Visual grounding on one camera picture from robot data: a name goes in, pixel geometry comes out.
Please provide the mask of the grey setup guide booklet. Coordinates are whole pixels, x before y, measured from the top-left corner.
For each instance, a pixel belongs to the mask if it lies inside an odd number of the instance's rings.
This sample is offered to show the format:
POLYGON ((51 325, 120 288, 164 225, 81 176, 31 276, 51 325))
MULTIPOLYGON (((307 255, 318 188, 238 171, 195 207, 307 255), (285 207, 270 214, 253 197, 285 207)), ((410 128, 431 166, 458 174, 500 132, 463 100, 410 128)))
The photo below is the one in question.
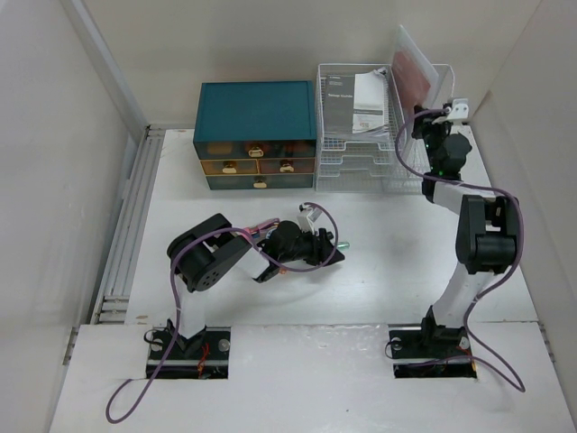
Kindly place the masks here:
POLYGON ((326 133, 342 137, 389 135, 389 91, 385 69, 328 74, 323 121, 326 133))

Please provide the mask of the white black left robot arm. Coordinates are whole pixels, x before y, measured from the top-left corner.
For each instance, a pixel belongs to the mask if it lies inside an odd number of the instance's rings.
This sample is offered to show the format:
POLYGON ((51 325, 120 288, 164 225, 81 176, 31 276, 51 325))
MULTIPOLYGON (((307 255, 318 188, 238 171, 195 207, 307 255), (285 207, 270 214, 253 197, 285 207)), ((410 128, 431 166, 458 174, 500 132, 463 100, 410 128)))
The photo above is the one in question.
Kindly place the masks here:
POLYGON ((302 207, 296 222, 272 218, 247 228, 215 214, 171 242, 171 277, 193 294, 211 289, 234 266, 264 283, 281 272, 313 272, 341 263, 345 256, 336 231, 315 228, 321 213, 318 207, 302 207))

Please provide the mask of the pink multicolour pen bundle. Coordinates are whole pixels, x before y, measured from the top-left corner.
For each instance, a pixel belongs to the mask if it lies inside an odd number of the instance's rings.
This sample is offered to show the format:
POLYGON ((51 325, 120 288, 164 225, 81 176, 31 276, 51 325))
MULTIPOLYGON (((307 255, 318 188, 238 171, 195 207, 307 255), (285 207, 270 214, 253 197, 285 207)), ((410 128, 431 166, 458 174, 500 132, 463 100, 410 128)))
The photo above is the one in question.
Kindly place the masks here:
POLYGON ((265 221, 260 222, 254 226, 248 226, 244 228, 244 231, 247 233, 245 236, 247 239, 261 239, 264 237, 270 230, 276 228, 280 223, 279 218, 271 218, 265 221))

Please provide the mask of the clear zip pouch red card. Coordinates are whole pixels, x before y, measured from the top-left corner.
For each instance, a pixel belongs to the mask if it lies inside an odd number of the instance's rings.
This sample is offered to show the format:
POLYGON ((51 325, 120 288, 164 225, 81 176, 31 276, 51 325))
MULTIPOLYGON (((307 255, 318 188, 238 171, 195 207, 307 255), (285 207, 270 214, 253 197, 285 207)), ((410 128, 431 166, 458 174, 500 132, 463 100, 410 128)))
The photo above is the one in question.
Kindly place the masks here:
POLYGON ((433 105, 440 89, 439 74, 403 25, 397 30, 391 68, 405 117, 414 114, 415 106, 433 105))

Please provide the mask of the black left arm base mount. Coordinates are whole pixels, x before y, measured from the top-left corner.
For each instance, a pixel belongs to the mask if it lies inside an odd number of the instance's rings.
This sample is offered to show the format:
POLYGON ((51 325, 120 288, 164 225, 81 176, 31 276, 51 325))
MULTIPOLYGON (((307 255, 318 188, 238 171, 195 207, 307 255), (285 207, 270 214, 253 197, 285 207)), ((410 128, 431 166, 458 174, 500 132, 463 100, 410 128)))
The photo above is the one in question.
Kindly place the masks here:
POLYGON ((149 345, 146 378, 150 379, 164 355, 167 355, 156 379, 167 380, 225 380, 229 374, 231 328, 204 327, 189 339, 178 336, 168 351, 175 330, 169 319, 165 327, 145 332, 143 340, 149 345))

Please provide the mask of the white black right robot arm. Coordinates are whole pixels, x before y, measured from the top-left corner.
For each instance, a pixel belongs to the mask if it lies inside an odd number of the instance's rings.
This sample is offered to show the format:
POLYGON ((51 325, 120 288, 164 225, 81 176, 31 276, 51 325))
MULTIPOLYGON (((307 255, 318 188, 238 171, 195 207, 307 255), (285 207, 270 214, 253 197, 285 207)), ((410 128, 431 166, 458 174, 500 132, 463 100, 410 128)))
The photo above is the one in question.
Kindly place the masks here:
POLYGON ((468 343, 467 319, 494 278, 510 270, 520 251, 517 202, 502 192, 463 185, 461 169, 472 150, 469 140, 452 130, 450 114, 414 108, 412 137, 425 144, 429 171, 422 181, 427 200, 458 216, 457 265, 438 301, 427 311, 408 349, 413 358, 459 355, 468 343))

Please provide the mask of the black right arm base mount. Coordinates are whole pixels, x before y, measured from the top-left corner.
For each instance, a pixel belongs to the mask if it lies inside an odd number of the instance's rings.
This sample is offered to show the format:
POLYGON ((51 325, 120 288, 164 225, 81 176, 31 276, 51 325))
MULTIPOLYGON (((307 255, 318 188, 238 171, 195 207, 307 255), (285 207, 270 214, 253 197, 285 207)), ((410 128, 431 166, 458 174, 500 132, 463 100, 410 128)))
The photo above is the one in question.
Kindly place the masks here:
POLYGON ((389 329, 389 356, 396 379, 476 379, 468 335, 425 320, 418 326, 389 329))

